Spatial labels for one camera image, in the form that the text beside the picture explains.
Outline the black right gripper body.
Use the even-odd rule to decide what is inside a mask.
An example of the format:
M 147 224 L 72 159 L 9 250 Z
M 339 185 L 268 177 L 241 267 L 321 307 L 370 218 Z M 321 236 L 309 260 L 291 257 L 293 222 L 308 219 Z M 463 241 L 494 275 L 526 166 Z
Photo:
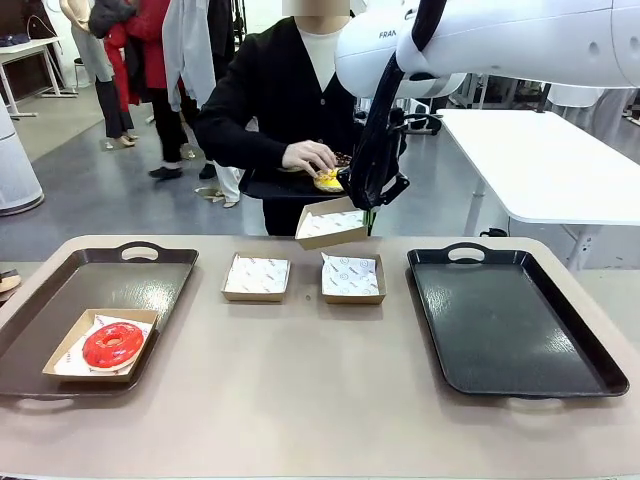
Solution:
M 350 164 L 351 199 L 357 208 L 371 209 L 373 200 L 401 173 L 399 156 L 404 134 L 404 127 L 395 126 L 373 135 L 362 135 Z

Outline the person's right hand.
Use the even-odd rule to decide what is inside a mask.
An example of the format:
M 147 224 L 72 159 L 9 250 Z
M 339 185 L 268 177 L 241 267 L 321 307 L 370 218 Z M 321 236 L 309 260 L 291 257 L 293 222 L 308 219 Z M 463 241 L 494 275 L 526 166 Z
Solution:
M 319 172 L 333 170 L 336 157 L 327 145 L 306 140 L 286 147 L 281 166 L 284 169 L 301 169 L 315 178 Z

